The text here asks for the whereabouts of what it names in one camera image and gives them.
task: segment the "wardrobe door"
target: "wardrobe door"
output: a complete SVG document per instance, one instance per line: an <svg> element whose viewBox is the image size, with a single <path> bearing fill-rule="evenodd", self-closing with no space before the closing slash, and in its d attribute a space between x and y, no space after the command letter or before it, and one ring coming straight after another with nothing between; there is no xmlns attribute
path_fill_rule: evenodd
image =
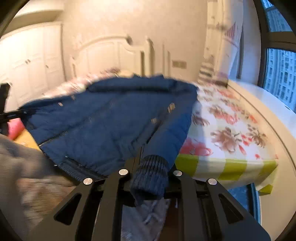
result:
<svg viewBox="0 0 296 241"><path fill-rule="evenodd" d="M64 82L61 52L61 25L44 27L45 70L49 89Z"/></svg>
<svg viewBox="0 0 296 241"><path fill-rule="evenodd" d="M29 81L28 68L28 36L27 31L23 30L16 32L10 36L8 46L11 60L11 82L12 88L18 103L18 106L23 105L32 99L32 89Z"/></svg>
<svg viewBox="0 0 296 241"><path fill-rule="evenodd" d="M0 83L11 83L11 79L9 76L9 68L10 68L10 49L8 48L9 37L0 41ZM8 98L6 100L4 111L16 110L18 108L14 93L13 87L10 87Z"/></svg>
<svg viewBox="0 0 296 241"><path fill-rule="evenodd" d="M33 98L48 90L43 51L43 26L26 30L28 36L28 68Z"/></svg>

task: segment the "knit cuff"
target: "knit cuff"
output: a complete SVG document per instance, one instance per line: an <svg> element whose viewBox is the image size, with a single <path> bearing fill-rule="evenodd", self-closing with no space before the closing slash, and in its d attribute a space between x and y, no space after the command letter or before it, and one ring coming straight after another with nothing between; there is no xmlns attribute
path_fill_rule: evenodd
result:
<svg viewBox="0 0 296 241"><path fill-rule="evenodd" d="M161 156L150 155L141 160L130 186L137 205L145 199L161 199L164 196L168 171L168 163Z"/></svg>

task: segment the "curtain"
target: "curtain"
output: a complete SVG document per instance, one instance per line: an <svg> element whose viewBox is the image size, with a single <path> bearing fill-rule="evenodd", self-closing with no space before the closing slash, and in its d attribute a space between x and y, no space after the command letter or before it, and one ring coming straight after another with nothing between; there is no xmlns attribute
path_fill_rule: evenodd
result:
<svg viewBox="0 0 296 241"><path fill-rule="evenodd" d="M243 0L208 0L204 60L199 81L227 85L242 33Z"/></svg>

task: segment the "silver bolt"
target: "silver bolt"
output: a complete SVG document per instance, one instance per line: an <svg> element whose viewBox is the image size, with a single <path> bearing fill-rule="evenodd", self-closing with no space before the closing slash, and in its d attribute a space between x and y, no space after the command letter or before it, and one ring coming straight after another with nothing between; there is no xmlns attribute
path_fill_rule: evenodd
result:
<svg viewBox="0 0 296 241"><path fill-rule="evenodd" d="M210 185L216 185L216 184L217 184L217 180L214 179L214 178L210 178L210 179L208 180L208 182L209 182Z"/></svg>
<svg viewBox="0 0 296 241"><path fill-rule="evenodd" d="M173 174L174 174L176 177L182 176L182 172L179 171L179 170L175 170L175 171L173 172Z"/></svg>
<svg viewBox="0 0 296 241"><path fill-rule="evenodd" d="M124 176L124 175L128 174L128 170L127 170L127 169L121 169L121 170L119 170L118 173L119 173L120 175Z"/></svg>
<svg viewBox="0 0 296 241"><path fill-rule="evenodd" d="M86 178L86 179L84 179L84 180L83 180L83 184L84 184L84 185L90 185L90 184L92 184L92 179L91 179L91 178Z"/></svg>

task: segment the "light switch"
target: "light switch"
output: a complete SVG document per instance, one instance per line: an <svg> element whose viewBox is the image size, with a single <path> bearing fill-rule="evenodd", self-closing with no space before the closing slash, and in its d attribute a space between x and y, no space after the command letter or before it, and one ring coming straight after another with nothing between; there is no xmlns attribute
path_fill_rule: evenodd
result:
<svg viewBox="0 0 296 241"><path fill-rule="evenodd" d="M173 62L173 68L180 68L180 69L187 68L187 62L185 62L185 61L172 60L172 62Z"/></svg>

